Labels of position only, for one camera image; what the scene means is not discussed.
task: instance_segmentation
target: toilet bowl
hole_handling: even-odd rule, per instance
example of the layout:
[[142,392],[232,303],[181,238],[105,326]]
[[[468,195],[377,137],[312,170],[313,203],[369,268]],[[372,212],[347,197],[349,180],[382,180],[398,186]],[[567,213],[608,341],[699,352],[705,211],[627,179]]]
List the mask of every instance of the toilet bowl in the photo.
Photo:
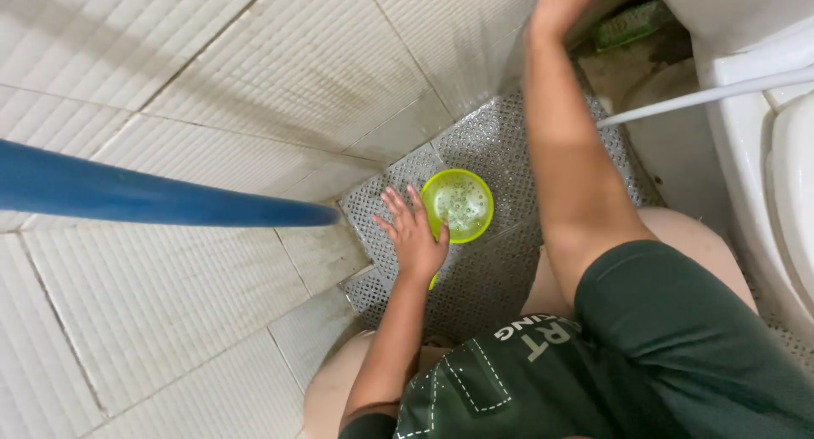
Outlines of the toilet bowl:
[[[702,89],[814,65],[814,0],[664,0],[693,36]],[[814,343],[814,84],[707,104],[742,268]]]

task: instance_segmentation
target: person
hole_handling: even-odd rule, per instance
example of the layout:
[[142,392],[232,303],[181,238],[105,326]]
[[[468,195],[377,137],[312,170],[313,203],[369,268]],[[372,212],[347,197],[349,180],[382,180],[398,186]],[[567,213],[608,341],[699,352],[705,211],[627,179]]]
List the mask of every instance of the person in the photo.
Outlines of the person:
[[539,0],[527,30],[545,246],[523,315],[452,350],[422,348],[449,229],[436,241],[416,190],[411,213],[389,187],[394,222],[376,221],[399,275],[379,329],[314,377],[306,436],[814,437],[814,385],[757,316],[726,244],[628,198],[563,45],[589,1]]

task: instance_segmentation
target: white tiled wall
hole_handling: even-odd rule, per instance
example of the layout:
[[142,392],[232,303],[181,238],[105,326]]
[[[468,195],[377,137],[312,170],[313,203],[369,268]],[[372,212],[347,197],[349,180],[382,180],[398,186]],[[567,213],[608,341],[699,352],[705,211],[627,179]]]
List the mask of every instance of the white tiled wall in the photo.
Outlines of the white tiled wall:
[[[534,3],[0,0],[0,138],[333,199],[516,83]],[[346,223],[0,233],[0,436],[292,437],[368,264]]]

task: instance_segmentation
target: blue hose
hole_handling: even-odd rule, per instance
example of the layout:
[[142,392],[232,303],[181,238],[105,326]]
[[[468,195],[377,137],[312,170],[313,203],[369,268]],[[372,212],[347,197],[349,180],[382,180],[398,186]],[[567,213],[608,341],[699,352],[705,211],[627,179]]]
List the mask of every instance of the blue hose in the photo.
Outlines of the blue hose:
[[230,192],[0,140],[0,208],[187,226],[326,226],[324,205]]

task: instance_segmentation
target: white hose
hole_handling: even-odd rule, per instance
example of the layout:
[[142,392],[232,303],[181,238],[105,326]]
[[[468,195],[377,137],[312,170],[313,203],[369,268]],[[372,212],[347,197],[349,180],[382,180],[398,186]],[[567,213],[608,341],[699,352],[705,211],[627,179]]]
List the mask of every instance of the white hose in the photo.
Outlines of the white hose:
[[653,105],[637,108],[636,110],[625,111],[624,113],[619,113],[618,115],[607,117],[597,122],[597,128],[601,129],[607,126],[631,122],[640,118],[657,115],[658,113],[692,107],[701,103],[726,99],[727,97],[767,91],[774,88],[782,88],[783,86],[798,85],[800,83],[808,83],[809,81],[814,81],[814,67],[778,73],[776,75],[769,75],[768,77],[755,78],[754,80],[741,81],[740,83],[712,88],[707,91],[698,91],[697,93],[654,103]]

